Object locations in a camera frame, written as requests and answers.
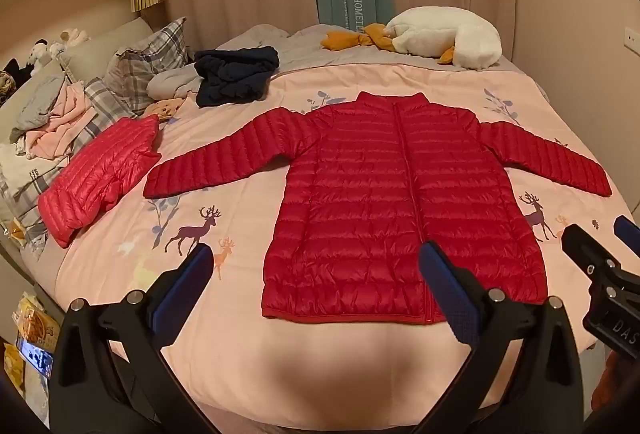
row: wall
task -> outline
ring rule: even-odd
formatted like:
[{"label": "wall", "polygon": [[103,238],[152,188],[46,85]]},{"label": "wall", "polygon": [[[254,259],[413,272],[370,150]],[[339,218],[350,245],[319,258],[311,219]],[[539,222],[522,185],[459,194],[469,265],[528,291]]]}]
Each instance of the wall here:
[{"label": "wall", "polygon": [[633,210],[640,202],[639,0],[516,0],[513,62],[546,90]]},{"label": "wall", "polygon": [[24,67],[34,43],[60,39],[67,28],[100,35],[136,17],[130,0],[21,0],[0,12],[0,67],[16,58]]},{"label": "wall", "polygon": [[0,257],[0,337],[12,342],[18,334],[12,311],[24,291],[33,293],[33,287],[15,271],[4,258]]}]

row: pink clothing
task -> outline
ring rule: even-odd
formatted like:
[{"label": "pink clothing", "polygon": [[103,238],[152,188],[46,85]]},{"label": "pink clothing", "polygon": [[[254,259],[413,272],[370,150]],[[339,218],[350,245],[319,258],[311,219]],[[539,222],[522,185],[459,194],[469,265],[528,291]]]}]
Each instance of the pink clothing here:
[{"label": "pink clothing", "polygon": [[63,156],[67,147],[97,113],[78,81],[63,86],[49,112],[49,122],[26,134],[26,147],[33,156],[55,159]]}]

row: electrical outlet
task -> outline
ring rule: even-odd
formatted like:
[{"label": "electrical outlet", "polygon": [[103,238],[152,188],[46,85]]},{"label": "electrical outlet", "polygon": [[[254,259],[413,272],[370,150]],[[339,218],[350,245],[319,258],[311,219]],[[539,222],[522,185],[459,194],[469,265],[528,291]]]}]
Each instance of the electrical outlet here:
[{"label": "electrical outlet", "polygon": [[625,28],[625,48],[631,49],[635,54],[640,54],[640,34],[631,28]]}]

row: red puffer jacket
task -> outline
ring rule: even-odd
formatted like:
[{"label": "red puffer jacket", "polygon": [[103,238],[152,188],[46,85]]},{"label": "red puffer jacket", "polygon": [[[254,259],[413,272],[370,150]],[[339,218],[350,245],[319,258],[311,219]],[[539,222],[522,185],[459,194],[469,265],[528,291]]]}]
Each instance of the red puffer jacket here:
[{"label": "red puffer jacket", "polygon": [[66,248],[76,229],[111,210],[160,159],[152,143],[158,116],[121,118],[82,148],[38,199],[56,242]]},{"label": "red puffer jacket", "polygon": [[510,123],[422,94],[373,96],[302,115],[276,108],[216,143],[156,166],[145,197],[245,178],[292,160],[264,259],[262,314],[296,322],[443,319],[418,272],[436,240],[485,287],[539,303],[540,247],[503,165],[610,195],[601,166]]}]

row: pink folded jacket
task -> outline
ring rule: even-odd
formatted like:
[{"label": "pink folded jacket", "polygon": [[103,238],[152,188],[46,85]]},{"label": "pink folded jacket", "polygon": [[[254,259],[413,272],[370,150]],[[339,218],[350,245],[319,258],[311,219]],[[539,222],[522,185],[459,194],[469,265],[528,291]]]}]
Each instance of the pink folded jacket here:
[{"label": "pink folded jacket", "polygon": [[49,112],[49,122],[27,132],[27,150],[44,159],[63,156],[66,148],[96,114],[81,82],[63,86]]},{"label": "pink folded jacket", "polygon": [[160,159],[158,116],[121,118],[76,154],[38,199],[42,220],[66,248],[76,229],[113,208]]}]

